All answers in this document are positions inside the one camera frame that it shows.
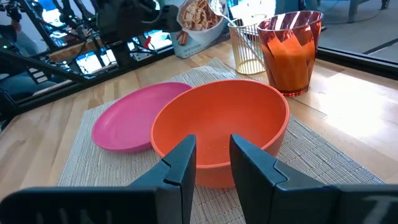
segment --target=gold wire utensil holder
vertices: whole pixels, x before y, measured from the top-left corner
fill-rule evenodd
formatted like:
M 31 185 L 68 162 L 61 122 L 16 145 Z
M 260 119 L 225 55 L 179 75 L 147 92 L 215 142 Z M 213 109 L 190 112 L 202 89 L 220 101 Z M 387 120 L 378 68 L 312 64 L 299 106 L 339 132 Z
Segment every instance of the gold wire utensil holder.
M 264 58 L 257 33 L 257 25 L 266 17 L 266 15 L 253 15 L 247 19 L 234 19 L 233 22 L 237 25 L 236 27 L 228 24 L 236 71 L 238 73 L 253 75 L 266 70 L 264 62 L 259 60 L 253 52 L 255 50 L 261 59 Z M 249 43 L 244 42 L 241 37 L 242 34 L 250 40 Z

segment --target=wooden table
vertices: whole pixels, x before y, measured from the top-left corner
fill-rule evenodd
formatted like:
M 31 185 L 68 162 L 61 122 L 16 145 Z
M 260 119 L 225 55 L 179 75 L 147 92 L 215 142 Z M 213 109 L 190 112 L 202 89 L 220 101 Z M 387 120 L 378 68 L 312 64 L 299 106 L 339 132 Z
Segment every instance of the wooden table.
M 179 75 L 218 57 L 234 67 L 230 43 L 188 59 L 167 57 L 13 119 L 0 134 L 0 198 L 55 185 L 85 110 Z M 256 75 L 267 82 L 266 74 Z M 317 61 L 310 91 L 290 112 L 387 183 L 398 183 L 398 82 Z

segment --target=orange bowl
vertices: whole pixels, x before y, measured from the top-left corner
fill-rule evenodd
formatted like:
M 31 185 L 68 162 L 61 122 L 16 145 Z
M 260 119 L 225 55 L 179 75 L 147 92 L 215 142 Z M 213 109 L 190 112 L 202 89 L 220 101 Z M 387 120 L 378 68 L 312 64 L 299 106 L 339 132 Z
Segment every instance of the orange bowl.
M 152 125 L 150 141 L 164 157 L 188 134 L 195 134 L 195 183 L 233 187 L 230 134 L 240 134 L 276 156 L 288 121 L 289 106 L 275 88 L 252 80 L 222 80 L 192 88 L 168 103 Z

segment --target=spoon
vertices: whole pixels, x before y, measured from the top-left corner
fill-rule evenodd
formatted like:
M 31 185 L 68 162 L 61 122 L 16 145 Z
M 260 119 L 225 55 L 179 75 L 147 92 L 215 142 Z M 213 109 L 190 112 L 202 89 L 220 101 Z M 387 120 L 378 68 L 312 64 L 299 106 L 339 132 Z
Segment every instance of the spoon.
M 229 19 L 228 16 L 225 15 L 226 14 L 225 12 L 227 10 L 225 0 L 209 0 L 209 6 L 210 9 L 214 12 L 214 14 L 216 14 L 217 16 L 224 17 L 224 19 L 226 19 L 233 27 L 237 27 L 237 25 L 231 19 Z M 260 57 L 261 54 L 257 51 L 257 49 L 253 47 L 251 41 L 246 37 L 246 35 L 243 33 L 241 29 L 237 29 L 237 31 L 240 38 L 243 39 L 246 47 L 251 49 L 251 51 L 254 53 L 254 56 L 256 56 L 258 61 L 260 61 L 264 66 L 263 58 Z

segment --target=woven placemat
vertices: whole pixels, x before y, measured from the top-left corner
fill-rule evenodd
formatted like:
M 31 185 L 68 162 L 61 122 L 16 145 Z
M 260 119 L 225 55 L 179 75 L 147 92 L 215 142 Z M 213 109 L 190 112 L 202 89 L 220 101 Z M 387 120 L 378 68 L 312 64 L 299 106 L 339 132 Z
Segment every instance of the woven placemat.
M 191 69 L 169 81 L 197 86 L 234 78 L 240 77 L 215 58 L 208 65 Z M 84 113 L 59 185 L 128 185 L 160 159 L 154 150 L 116 154 L 94 145 L 91 140 L 94 122 L 112 103 Z M 375 175 L 291 115 L 277 158 L 326 184 L 383 184 Z M 191 223 L 245 223 L 235 188 L 215 190 L 196 186 Z

